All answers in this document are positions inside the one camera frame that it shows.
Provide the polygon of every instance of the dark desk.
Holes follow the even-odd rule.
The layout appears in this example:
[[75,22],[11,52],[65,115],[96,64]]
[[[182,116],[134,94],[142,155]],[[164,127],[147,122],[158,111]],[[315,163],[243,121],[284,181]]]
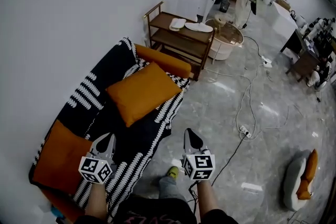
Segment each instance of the dark desk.
[[286,72],[286,74],[289,74],[290,71],[294,70],[298,73],[301,76],[298,82],[310,75],[314,68],[320,63],[317,50],[315,48],[313,48],[314,51],[309,50],[305,41],[302,39],[301,34],[297,30],[295,30],[293,35],[289,38],[287,43],[281,49],[281,52],[286,48],[289,48],[299,56],[299,60],[297,60]]

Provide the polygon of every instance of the glass tabletop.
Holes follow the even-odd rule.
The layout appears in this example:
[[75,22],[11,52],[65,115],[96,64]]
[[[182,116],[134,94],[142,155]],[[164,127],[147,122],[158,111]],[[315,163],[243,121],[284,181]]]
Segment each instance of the glass tabletop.
[[[205,24],[213,28],[217,27],[215,25],[214,19],[208,20]],[[240,32],[239,29],[232,24],[226,22],[226,24],[221,27],[220,30],[220,34],[215,34],[215,39],[217,39],[218,41],[230,45],[241,45],[243,43],[244,37],[242,35],[242,32]]]

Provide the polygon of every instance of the black and white patterned blanket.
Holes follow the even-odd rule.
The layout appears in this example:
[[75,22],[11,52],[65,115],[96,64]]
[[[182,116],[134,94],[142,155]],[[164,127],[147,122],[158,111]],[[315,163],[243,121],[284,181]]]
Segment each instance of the black and white patterned blanket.
[[[113,221],[118,205],[131,194],[160,140],[171,134],[172,120],[190,84],[189,79],[167,73],[182,92],[126,128],[116,105],[105,89],[148,64],[137,56],[136,47],[128,38],[122,39],[86,76],[57,116],[57,119],[75,135],[90,141],[108,132],[113,132],[117,137],[113,160],[118,164],[118,168],[115,178],[106,182],[109,222]],[[43,145],[44,141],[30,170],[30,179],[33,177]],[[71,196],[83,209],[87,206],[90,188],[91,184],[82,179],[77,192]]]

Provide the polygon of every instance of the white pants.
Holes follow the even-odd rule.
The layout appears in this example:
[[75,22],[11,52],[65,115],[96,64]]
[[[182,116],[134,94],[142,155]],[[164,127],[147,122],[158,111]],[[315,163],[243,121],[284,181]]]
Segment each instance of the white pants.
[[319,82],[320,81],[320,75],[316,72],[316,71],[313,71],[313,73],[311,74],[310,76],[310,79],[308,80],[307,82],[307,86],[308,87],[311,87],[313,86],[316,82]]
[[249,0],[237,0],[234,24],[238,29],[242,28],[246,23],[250,9]]

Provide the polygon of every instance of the orange pillow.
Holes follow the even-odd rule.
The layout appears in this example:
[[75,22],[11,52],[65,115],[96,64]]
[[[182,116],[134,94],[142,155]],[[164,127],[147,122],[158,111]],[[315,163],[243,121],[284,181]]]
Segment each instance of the orange pillow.
[[34,170],[33,181],[75,194],[81,175],[80,160],[92,142],[74,135],[59,120],[54,123]]
[[316,150],[313,150],[312,153],[309,155],[306,170],[302,176],[302,178],[306,179],[308,183],[310,183],[314,179],[317,164],[318,164],[318,154]]
[[127,127],[181,91],[155,62],[107,88]]
[[308,191],[308,181],[303,179],[301,180],[300,187],[296,194],[298,195],[299,200],[310,200],[311,196]]

